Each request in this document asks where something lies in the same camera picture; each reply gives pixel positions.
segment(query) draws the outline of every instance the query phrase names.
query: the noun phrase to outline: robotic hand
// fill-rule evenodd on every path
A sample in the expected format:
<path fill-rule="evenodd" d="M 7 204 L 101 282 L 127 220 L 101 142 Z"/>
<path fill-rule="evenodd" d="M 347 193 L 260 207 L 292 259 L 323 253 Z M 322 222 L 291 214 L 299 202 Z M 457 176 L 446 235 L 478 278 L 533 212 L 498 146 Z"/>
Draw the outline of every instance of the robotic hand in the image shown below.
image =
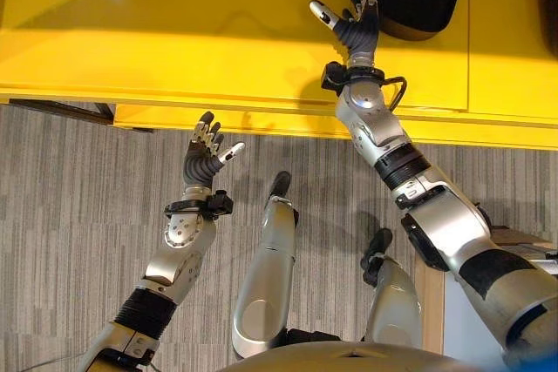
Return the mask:
<path fill-rule="evenodd" d="M 428 266 L 453 273 L 502 347 L 519 357 L 556 348 L 555 278 L 496 246 L 480 211 L 414 147 L 394 106 L 384 103 L 380 87 L 394 79 L 374 68 L 378 3 L 351 1 L 357 18 L 344 11 L 342 19 L 322 2 L 310 2 L 349 52 L 346 66 L 329 63 L 322 78 L 322 87 L 339 97 L 337 118 L 405 211 L 402 225 L 418 254 Z"/>
<path fill-rule="evenodd" d="M 355 19 L 349 10 L 343 18 L 337 16 L 319 0 L 310 2 L 310 10 L 349 50 L 349 66 L 373 67 L 374 52 L 378 45 L 379 18 L 377 0 L 350 0 L 357 11 Z"/>
<path fill-rule="evenodd" d="M 81 358 L 79 371 L 134 370 L 151 362 L 174 310 L 195 283 L 205 252 L 215 237 L 214 221 L 232 213 L 225 191 L 212 194 L 213 177 L 244 148 L 236 143 L 220 152 L 222 134 L 206 112 L 194 129 L 184 158 L 182 199 L 165 208 L 169 222 L 163 244 L 114 321 Z"/>

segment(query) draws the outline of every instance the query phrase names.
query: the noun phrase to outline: yellow tabletop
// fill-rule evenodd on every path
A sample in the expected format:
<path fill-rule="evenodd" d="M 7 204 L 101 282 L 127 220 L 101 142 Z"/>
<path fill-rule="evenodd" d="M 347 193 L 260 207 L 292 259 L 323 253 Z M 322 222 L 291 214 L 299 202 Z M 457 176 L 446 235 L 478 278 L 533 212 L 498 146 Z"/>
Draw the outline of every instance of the yellow tabletop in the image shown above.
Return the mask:
<path fill-rule="evenodd" d="M 190 128 L 210 108 L 238 131 L 345 138 L 335 95 L 319 87 L 342 48 L 308 1 L 3 0 L 0 97 L 117 103 L 124 127 Z M 531 1 L 458 0 L 430 40 L 381 37 L 377 66 L 407 78 L 398 113 L 415 139 L 558 149 L 558 98 L 547 93 L 558 61 L 542 50 Z M 528 17 L 494 19 L 518 2 Z M 509 46 L 516 27 L 528 35 Z M 523 65 L 534 85 L 506 76 Z"/>

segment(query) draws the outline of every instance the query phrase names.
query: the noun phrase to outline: striped carpet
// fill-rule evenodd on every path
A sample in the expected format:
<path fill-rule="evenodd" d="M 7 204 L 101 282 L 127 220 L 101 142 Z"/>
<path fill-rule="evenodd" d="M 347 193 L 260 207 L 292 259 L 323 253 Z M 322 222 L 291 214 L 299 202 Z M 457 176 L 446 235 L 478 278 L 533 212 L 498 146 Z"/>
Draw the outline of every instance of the striped carpet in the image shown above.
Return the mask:
<path fill-rule="evenodd" d="M 0 107 L 0 369 L 83 352 L 133 290 L 180 197 L 188 132 L 145 134 Z M 372 291 L 358 260 L 378 227 L 411 272 L 398 210 L 348 141 L 228 135 L 245 153 L 216 180 L 235 200 L 194 291 L 163 335 L 163 371 L 234 361 L 230 319 L 270 181 L 293 174 L 299 209 L 289 325 L 359 339 Z M 495 224 L 558 241 L 558 153 L 422 145 Z M 74 370 L 78 358 L 36 370 Z"/>

